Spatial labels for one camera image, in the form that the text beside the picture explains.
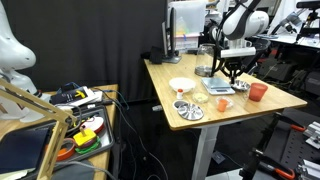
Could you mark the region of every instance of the orange cup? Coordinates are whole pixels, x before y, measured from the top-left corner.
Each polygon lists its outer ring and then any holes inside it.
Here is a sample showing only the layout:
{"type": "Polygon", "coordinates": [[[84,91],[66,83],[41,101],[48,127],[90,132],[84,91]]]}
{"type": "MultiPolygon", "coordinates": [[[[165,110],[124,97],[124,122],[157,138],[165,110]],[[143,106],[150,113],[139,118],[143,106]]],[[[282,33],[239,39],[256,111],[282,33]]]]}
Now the orange cup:
{"type": "Polygon", "coordinates": [[[218,111],[224,112],[227,108],[228,101],[225,99],[220,99],[218,104],[218,111]]]}
{"type": "Polygon", "coordinates": [[[252,83],[250,87],[249,99],[259,102],[267,90],[268,86],[262,83],[252,83]]]}

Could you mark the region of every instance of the green object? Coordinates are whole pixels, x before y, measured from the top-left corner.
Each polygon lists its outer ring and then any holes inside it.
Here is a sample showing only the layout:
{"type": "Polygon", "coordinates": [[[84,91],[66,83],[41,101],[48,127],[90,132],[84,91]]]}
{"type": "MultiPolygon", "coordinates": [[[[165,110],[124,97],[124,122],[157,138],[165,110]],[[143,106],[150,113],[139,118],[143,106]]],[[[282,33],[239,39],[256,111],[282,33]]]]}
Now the green object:
{"type": "Polygon", "coordinates": [[[100,144],[100,138],[97,136],[97,142],[95,142],[92,146],[89,146],[89,147],[84,148],[84,149],[76,148],[76,151],[79,154],[86,154],[86,153],[88,153],[90,151],[93,151],[93,150],[97,149],[99,144],[100,144]]]}

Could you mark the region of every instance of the plastic container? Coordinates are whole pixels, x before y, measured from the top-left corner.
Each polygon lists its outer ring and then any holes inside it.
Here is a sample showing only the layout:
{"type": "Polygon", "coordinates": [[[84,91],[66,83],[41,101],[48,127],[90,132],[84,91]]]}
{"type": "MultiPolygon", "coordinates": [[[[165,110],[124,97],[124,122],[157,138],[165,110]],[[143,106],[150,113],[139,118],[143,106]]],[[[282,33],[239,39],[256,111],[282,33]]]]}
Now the plastic container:
{"type": "Polygon", "coordinates": [[[252,83],[249,93],[249,99],[252,101],[261,101],[263,95],[268,90],[268,86],[262,83],[252,83]]]}
{"type": "Polygon", "coordinates": [[[171,7],[176,9],[176,35],[203,32],[206,16],[205,1],[170,2],[168,8],[171,7]]]}

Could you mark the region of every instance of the white bowl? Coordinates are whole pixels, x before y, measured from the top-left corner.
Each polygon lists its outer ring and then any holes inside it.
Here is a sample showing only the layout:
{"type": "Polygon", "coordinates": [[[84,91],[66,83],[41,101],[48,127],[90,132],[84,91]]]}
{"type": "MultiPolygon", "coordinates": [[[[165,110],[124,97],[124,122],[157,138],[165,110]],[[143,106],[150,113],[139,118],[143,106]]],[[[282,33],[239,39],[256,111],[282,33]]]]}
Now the white bowl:
{"type": "Polygon", "coordinates": [[[193,80],[183,77],[171,79],[169,85],[175,91],[182,89],[184,93],[189,92],[196,87],[196,83],[193,80]]]}

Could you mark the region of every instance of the standing desk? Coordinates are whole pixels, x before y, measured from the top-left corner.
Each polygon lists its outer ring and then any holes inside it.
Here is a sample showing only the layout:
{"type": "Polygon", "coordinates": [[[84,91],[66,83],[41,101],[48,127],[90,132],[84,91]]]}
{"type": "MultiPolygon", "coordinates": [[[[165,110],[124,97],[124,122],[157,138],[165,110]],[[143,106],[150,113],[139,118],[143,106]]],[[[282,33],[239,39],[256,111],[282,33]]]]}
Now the standing desk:
{"type": "MultiPolygon", "coordinates": [[[[249,84],[260,82],[268,86],[268,91],[260,102],[248,100],[246,93],[236,92],[233,95],[226,95],[233,100],[234,106],[225,112],[219,112],[216,108],[217,96],[209,95],[207,103],[199,104],[193,101],[192,92],[187,92],[183,95],[183,99],[200,106],[204,112],[204,116],[197,121],[185,120],[180,117],[172,106],[172,103],[176,100],[176,92],[170,88],[169,81],[175,77],[190,78],[196,82],[195,91],[207,93],[201,84],[201,77],[194,73],[195,64],[196,56],[187,54],[182,54],[182,59],[178,64],[163,63],[155,65],[145,60],[145,65],[149,71],[171,130],[201,128],[192,180],[205,179],[221,125],[232,124],[276,111],[282,111],[286,107],[298,108],[307,105],[307,102],[304,100],[266,84],[253,76],[242,74],[238,77],[239,80],[249,84]]],[[[220,71],[214,77],[220,77],[229,82],[228,78],[220,71]]]]}

